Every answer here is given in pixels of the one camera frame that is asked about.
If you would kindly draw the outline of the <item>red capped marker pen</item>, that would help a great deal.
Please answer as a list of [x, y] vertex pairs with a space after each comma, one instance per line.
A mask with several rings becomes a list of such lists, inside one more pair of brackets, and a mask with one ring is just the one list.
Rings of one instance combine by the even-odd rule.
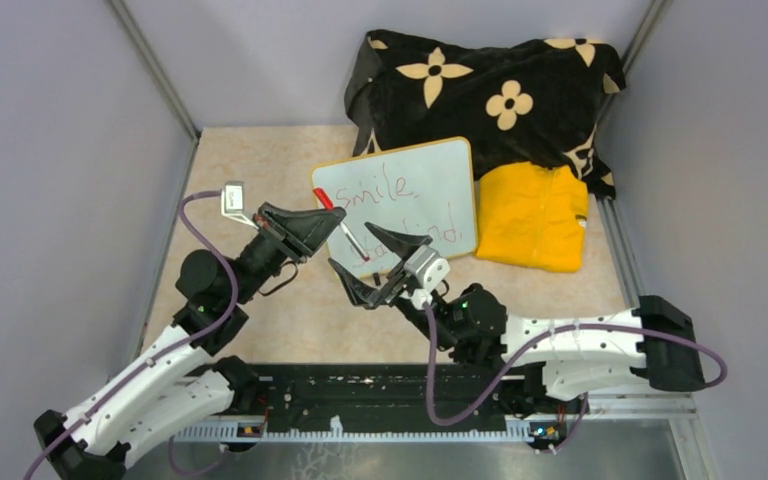
[[[325, 192], [323, 188], [314, 187], [313, 194], [325, 209], [333, 210], [335, 208], [334, 203], [332, 202], [332, 200], [330, 199], [330, 197], [328, 196], [328, 194]], [[342, 231], [344, 238], [349, 243], [351, 249], [358, 255], [358, 257], [364, 263], [369, 262], [371, 260], [371, 257], [366, 253], [359, 239], [351, 232], [348, 225], [344, 221], [342, 221], [339, 227], [340, 227], [340, 230]]]

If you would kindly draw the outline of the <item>whiteboard with yellow rim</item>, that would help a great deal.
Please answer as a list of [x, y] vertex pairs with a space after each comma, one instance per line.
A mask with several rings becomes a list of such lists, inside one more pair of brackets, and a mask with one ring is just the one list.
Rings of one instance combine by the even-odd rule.
[[369, 256], [362, 260], [340, 229], [329, 237], [329, 256], [358, 277], [384, 273], [398, 262], [369, 233], [366, 222], [428, 235], [445, 258], [476, 249], [472, 151], [463, 137], [322, 164], [312, 170], [311, 182], [346, 210], [345, 224]]

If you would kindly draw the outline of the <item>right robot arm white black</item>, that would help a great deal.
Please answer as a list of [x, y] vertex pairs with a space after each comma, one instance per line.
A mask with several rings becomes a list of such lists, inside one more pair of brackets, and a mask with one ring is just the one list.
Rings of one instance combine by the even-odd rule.
[[366, 228], [397, 258], [382, 285], [365, 283], [335, 259], [329, 264], [352, 305], [394, 308], [426, 336], [429, 368], [444, 352], [458, 364], [490, 370], [497, 385], [515, 368], [537, 366], [539, 374], [523, 385], [524, 401], [536, 412], [626, 384], [679, 393], [707, 386], [692, 321], [660, 296], [644, 295], [617, 313], [561, 319], [516, 315], [478, 283], [447, 300], [437, 288], [451, 265], [430, 236]]

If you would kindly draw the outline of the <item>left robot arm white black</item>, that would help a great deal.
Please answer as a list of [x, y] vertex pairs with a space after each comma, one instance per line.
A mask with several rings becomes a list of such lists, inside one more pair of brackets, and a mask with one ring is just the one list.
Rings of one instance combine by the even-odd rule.
[[342, 207], [256, 211], [254, 238], [235, 258], [223, 255], [181, 211], [203, 245], [184, 260], [177, 290], [184, 306], [150, 347], [87, 400], [33, 424], [61, 479], [121, 479], [146, 453], [212, 415], [262, 415], [265, 388], [237, 356], [218, 358], [249, 317], [242, 307], [286, 266], [313, 257], [344, 220]]

